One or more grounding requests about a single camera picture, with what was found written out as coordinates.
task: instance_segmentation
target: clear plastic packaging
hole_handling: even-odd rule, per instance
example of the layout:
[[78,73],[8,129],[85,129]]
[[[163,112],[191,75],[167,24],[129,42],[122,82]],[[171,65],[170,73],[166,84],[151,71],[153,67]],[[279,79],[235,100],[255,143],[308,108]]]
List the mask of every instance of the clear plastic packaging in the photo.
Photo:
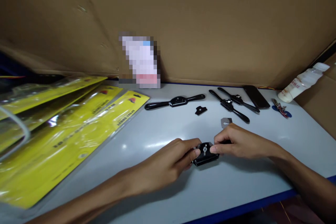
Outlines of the clear plastic packaging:
[[[92,91],[99,84],[90,85],[83,89],[77,90],[70,94],[56,98],[49,102],[43,103],[37,107],[23,111],[17,114],[18,118],[27,126],[28,130],[32,131],[42,123],[70,106],[72,103]],[[10,147],[16,141],[23,137],[22,128],[11,118],[6,118],[0,121],[0,155],[5,149]]]
[[25,209],[35,205],[149,99],[128,91],[111,101],[109,91],[100,86],[48,120],[0,164],[1,202]]
[[[25,84],[14,88],[11,93],[1,95],[0,105],[13,114],[18,114],[105,79],[106,77],[96,76],[67,77],[50,85]],[[7,115],[0,111],[0,120],[4,118]]]

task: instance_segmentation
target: white cable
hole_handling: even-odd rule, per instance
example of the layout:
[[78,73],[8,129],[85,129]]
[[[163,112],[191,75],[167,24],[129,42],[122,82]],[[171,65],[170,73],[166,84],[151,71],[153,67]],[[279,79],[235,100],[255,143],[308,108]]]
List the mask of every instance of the white cable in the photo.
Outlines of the white cable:
[[2,112],[4,112],[8,117],[10,117],[14,122],[16,122],[20,128],[22,129],[23,133],[24,133],[24,137],[21,140],[21,142],[15,146],[13,149],[11,149],[10,151],[8,151],[6,154],[4,154],[3,156],[0,157],[0,162],[4,159],[6,159],[7,157],[9,157],[10,155],[12,155],[15,151],[17,151],[19,148],[22,147],[22,145],[24,145],[29,139],[30,139],[30,130],[28,129],[28,127],[21,121],[21,119],[19,117],[17,117],[16,115],[14,115],[12,112],[10,112],[9,110],[5,109],[4,107],[0,106],[0,110]]

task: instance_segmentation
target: hand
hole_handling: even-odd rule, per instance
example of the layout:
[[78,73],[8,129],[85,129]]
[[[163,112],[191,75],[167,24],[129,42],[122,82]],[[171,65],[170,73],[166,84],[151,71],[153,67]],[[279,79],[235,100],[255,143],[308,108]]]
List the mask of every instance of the hand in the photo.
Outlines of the hand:
[[140,164],[120,173],[126,173],[132,181],[133,194],[145,194],[159,190],[174,181],[191,167],[201,151],[194,149],[201,141],[198,138],[182,141],[177,138]]
[[[232,144],[221,144],[230,140]],[[215,136],[211,153],[231,154],[233,156],[255,159],[277,156],[283,150],[278,144],[257,134],[230,123]]]

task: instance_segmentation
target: wire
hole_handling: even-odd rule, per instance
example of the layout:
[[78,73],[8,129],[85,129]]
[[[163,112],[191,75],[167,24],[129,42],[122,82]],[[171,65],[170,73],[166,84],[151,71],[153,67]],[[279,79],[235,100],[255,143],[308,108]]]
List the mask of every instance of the wire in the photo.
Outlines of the wire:
[[0,79],[19,79],[24,77],[25,76],[0,76]]
[[280,204],[281,204],[283,210],[285,211],[285,214],[286,214],[286,216],[287,216],[287,219],[289,220],[289,223],[292,224],[292,222],[291,222],[290,218],[288,217],[288,214],[287,214],[287,212],[286,212],[286,210],[285,210],[283,204],[281,203],[281,201],[280,201]]
[[17,117],[16,115],[14,115],[12,112],[10,112],[9,110],[5,109],[4,107],[0,106],[0,110],[2,112],[4,112],[7,116],[9,116],[14,122],[16,122],[20,128],[22,129],[23,133],[24,133],[24,137],[22,139],[22,141],[15,146],[13,149],[11,149],[10,151],[8,151],[6,154],[4,154],[3,156],[0,157],[0,162],[6,158],[8,158],[10,155],[12,155],[15,151],[17,151],[19,148],[22,147],[22,145],[24,145],[29,139],[30,139],[30,130],[28,129],[28,127],[21,121],[21,119],[19,117]]
[[274,89],[272,87],[267,87],[267,86],[263,86],[263,87],[258,87],[259,89],[271,89],[271,90],[275,90],[275,91],[281,91],[280,89]]

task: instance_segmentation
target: white bottle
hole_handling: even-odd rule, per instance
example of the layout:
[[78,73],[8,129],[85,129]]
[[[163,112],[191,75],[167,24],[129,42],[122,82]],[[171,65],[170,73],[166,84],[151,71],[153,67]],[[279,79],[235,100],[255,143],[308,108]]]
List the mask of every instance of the white bottle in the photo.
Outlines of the white bottle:
[[282,90],[278,94],[279,99],[283,102],[291,102],[296,96],[313,86],[328,68],[329,66],[326,64],[316,63],[313,68],[309,68],[305,72],[299,74],[284,90]]

